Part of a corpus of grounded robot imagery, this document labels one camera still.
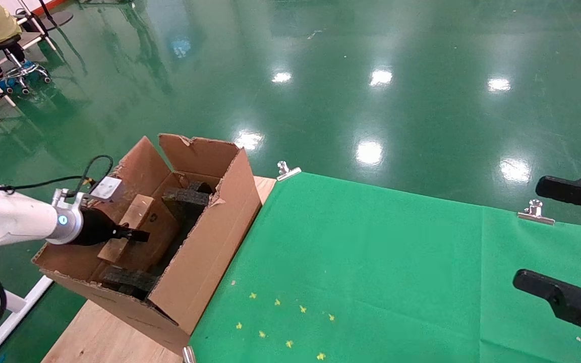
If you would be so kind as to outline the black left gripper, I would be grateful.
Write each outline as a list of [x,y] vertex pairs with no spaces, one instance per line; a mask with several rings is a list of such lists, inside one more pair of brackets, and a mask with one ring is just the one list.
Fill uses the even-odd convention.
[[131,229],[128,227],[118,227],[109,216],[102,210],[95,208],[81,209],[83,216],[82,228],[71,241],[71,245],[94,246],[107,242],[115,237],[116,239],[127,239],[135,242],[148,242],[150,232],[145,230]]

